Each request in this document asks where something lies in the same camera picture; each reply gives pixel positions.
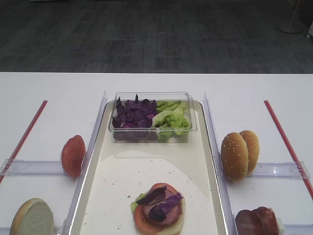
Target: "white table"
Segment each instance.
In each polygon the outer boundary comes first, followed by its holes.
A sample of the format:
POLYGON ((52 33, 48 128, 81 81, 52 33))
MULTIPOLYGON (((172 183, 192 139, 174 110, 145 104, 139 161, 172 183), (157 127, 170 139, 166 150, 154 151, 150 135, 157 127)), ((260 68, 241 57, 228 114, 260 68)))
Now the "white table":
MULTIPOLYGON (((250 129, 259 136, 260 162, 292 162, 263 101, 269 100, 298 158, 313 176, 313 75, 294 74, 120 74, 0 73, 0 162, 9 158, 44 99, 43 113, 17 159, 59 160, 68 138, 80 134, 88 145, 104 93, 187 91, 195 100, 209 99, 217 141, 250 129)), ((313 203, 305 190, 275 200, 290 207, 286 223, 312 224, 313 203), (305 198, 292 207, 289 198, 305 198), (294 219, 299 205, 304 208, 294 219)), ((0 215, 0 227, 3 226, 0 215)))

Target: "tomato slice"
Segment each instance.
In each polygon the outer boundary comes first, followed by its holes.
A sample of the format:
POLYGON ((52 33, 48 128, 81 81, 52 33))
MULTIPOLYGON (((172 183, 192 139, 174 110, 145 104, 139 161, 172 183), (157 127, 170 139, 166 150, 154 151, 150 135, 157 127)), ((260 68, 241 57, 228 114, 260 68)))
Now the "tomato slice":
POLYGON ((156 188, 160 188, 162 186, 167 186, 166 189, 171 191, 173 194, 176 194, 177 193, 177 190, 175 188, 173 188, 173 186, 167 184, 167 183, 157 183, 157 184, 154 184, 150 190, 153 190, 153 189, 156 189, 156 188))
POLYGON ((76 135, 67 141, 62 150, 62 167, 67 175, 79 176, 85 152, 85 143, 81 136, 76 135))
POLYGON ((136 207, 134 211, 134 221, 138 230, 145 235, 155 235, 163 229, 162 227, 155 226, 149 222, 142 212, 142 205, 136 207))

